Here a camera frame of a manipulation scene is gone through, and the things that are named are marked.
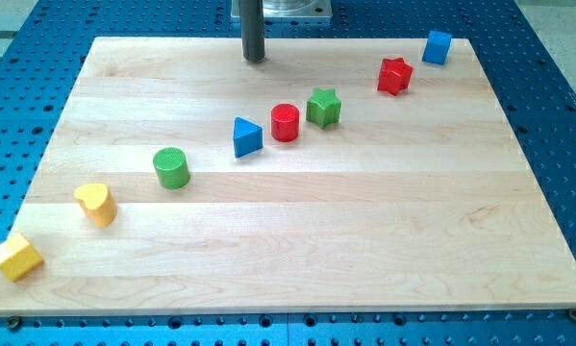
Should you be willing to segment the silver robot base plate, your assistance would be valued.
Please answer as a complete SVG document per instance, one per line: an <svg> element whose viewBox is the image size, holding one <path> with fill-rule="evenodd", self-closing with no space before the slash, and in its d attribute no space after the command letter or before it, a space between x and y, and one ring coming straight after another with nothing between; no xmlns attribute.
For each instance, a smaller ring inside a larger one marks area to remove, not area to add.
<svg viewBox="0 0 576 346"><path fill-rule="evenodd" d="M241 19L243 13L256 16L263 12L269 19L328 21L333 16L332 4L332 0L232 0L231 17Z"/></svg>

